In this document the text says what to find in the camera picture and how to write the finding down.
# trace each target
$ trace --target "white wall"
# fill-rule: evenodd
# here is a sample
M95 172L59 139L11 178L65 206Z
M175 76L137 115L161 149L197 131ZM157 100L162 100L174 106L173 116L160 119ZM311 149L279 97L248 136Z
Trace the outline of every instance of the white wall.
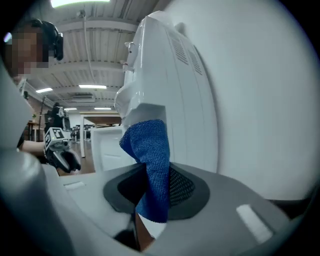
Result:
M217 172L268 199L304 198L320 170L320 76L297 22L270 1L174 0L165 11L207 69Z
M80 114L69 114L69 120L70 120L70 127L74 127L76 125L80 125L81 123L81 115ZM88 121L87 119L84 119L85 125L94 125L93 122Z

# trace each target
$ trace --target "ceiling beam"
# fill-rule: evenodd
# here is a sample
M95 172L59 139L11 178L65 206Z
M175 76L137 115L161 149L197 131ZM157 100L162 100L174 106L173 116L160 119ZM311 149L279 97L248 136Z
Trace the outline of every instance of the ceiling beam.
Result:
M92 70L97 70L97 71L123 72L122 64L119 64L119 63L91 61L91 67L92 67ZM69 63L52 65L46 68L35 68L31 71L31 75L29 75L28 78L35 79L38 77L47 76L55 73L88 70L88 69L89 69L89 63L87 61L69 62Z
M80 88L78 86L74 87L60 87L60 88L53 88L53 90L45 92L46 94L74 94L74 93L94 93L94 92L101 92L101 93L116 93L119 91L120 87L109 87L107 86L106 89L89 89L89 88Z
M33 86L30 83L25 82L25 88L24 89L28 92L28 94L32 98L38 100L39 102L42 102L43 95L37 93L36 89L33 88ZM45 101L44 101L44 105L48 106L49 108L52 108L54 106L54 104L55 103L53 101L51 101L50 99L48 99L48 98L46 98Z
M97 102L59 102L61 106L66 107L113 107L115 101L114 100L103 100Z
M83 30L84 23L81 19L78 21L69 22L57 25L59 33L71 30ZM87 29L117 29L129 32L136 32L138 28L137 22L125 22L123 19L103 20L103 19L88 19L86 21Z

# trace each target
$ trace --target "headset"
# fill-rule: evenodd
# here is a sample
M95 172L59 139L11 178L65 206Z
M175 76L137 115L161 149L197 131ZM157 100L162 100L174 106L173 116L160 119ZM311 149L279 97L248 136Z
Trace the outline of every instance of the headset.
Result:
M64 58L64 37L51 22L33 18L25 24L42 30L42 61L48 62L49 56L61 61Z

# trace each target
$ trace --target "ventilation slot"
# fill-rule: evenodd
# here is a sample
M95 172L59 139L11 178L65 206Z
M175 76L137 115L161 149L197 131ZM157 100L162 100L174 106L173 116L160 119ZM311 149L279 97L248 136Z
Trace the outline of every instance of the ventilation slot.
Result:
M72 97L72 101L77 103L95 102L96 99L92 94L89 95L77 95Z
M192 64L194 66L195 71L198 72L202 76L201 67L199 65L199 62L197 60L196 55L189 50L188 50L188 52L189 52L189 56L191 58L191 61L192 61Z
M180 42L179 37L175 33L171 32L171 31L168 31L168 35L171 38L176 58L179 61L183 62L184 64L189 65L187 56L185 54L184 48L183 48L183 46L182 46L182 44Z

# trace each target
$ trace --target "blue cloth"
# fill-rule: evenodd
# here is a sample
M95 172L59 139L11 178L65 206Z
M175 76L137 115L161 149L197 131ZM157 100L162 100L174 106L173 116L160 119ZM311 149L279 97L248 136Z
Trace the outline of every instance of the blue cloth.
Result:
M120 140L120 147L137 163L146 164L147 190L136 212L153 222L167 222L170 149L164 122L148 120L132 125Z

